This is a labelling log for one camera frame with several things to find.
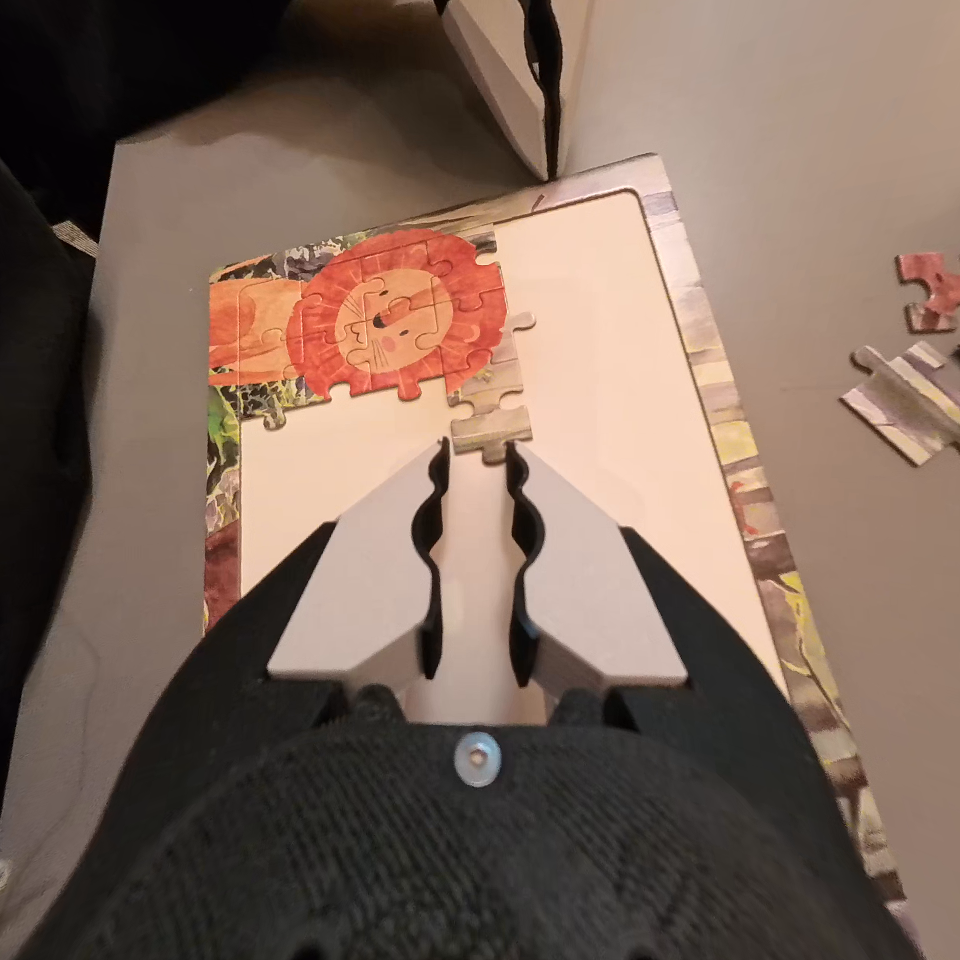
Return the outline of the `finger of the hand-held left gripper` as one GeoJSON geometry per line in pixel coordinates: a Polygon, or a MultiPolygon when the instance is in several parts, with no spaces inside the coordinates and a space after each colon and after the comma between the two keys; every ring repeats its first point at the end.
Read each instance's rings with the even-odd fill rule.
{"type": "Polygon", "coordinates": [[[546,177],[563,174],[581,90],[594,1],[535,3],[536,84],[544,105],[546,177]]]}
{"type": "Polygon", "coordinates": [[[522,162],[548,178],[546,98],[533,67],[519,1],[438,1],[440,22],[522,162]]]}

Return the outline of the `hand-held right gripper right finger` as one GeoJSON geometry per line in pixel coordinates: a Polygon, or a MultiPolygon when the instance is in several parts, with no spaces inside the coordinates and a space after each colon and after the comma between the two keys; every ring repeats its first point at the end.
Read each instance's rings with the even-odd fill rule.
{"type": "Polygon", "coordinates": [[[684,685],[688,669],[618,523],[526,444],[507,443],[506,483],[523,554],[509,626],[517,685],[554,701],[684,685]]]}

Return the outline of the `assembled lion puzzle section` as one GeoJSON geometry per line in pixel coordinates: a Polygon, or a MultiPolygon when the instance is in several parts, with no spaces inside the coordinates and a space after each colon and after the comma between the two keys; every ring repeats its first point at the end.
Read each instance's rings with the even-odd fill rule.
{"type": "Polygon", "coordinates": [[[297,246],[215,274],[208,383],[234,422],[280,429],[295,409],[391,393],[400,402],[472,374],[510,316],[495,234],[426,227],[297,246]]]}

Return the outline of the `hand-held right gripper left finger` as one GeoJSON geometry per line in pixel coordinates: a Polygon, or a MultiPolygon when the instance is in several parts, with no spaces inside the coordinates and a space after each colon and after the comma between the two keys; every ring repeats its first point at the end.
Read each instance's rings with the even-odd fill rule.
{"type": "Polygon", "coordinates": [[[440,571],[450,440],[429,444],[332,527],[268,662],[270,677],[332,681],[353,697],[432,680],[443,651],[440,571]]]}

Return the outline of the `orange mane jigsaw piece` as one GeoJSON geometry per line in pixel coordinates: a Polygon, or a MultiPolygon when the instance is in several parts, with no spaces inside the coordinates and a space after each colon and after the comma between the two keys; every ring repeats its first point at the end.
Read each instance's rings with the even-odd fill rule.
{"type": "Polygon", "coordinates": [[[494,347],[484,347],[469,354],[466,378],[447,395],[450,408],[467,404],[475,416],[492,413],[500,402],[523,392],[522,367],[515,335],[532,330],[536,316],[530,311],[509,316],[494,347]]]}

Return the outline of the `pile of loose puzzle pieces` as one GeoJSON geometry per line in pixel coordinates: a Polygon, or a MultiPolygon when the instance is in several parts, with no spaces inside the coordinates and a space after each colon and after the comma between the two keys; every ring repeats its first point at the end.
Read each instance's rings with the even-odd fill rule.
{"type": "Polygon", "coordinates": [[[959,275],[940,251],[899,254],[895,267],[901,284],[923,290],[922,298],[904,306],[914,339],[892,357],[869,345],[858,347],[850,361],[863,380],[839,402],[920,467],[959,445],[958,345],[943,352],[929,342],[930,336],[958,334],[959,275]]]}

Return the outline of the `grey stone print jigsaw piece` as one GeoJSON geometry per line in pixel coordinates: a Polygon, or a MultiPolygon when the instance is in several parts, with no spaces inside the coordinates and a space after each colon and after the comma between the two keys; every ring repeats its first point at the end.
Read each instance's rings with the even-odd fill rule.
{"type": "Polygon", "coordinates": [[[458,394],[447,397],[451,408],[469,404],[472,413],[450,422],[451,448],[455,455],[478,452],[486,466],[503,464],[507,444],[529,442],[534,439],[533,428],[526,406],[504,409],[499,400],[488,403],[477,396],[463,398],[458,394]]]}

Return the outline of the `printed frame puzzle tray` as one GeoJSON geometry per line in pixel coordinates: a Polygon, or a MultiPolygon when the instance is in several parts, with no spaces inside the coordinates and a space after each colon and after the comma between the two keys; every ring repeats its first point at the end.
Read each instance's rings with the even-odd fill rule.
{"type": "MultiPolygon", "coordinates": [[[[877,802],[816,628],[784,523],[685,226],[654,156],[539,188],[336,237],[431,229],[492,233],[534,453],[651,544],[738,631],[798,714],[858,855],[888,903],[905,898],[877,802]]],[[[508,623],[522,553],[506,464],[455,455],[443,387],[350,396],[234,421],[208,387],[202,628],[322,522],[334,521],[441,438],[452,488],[435,547],[442,660],[400,693],[414,719],[543,724],[557,705],[519,687],[508,623]]]]}

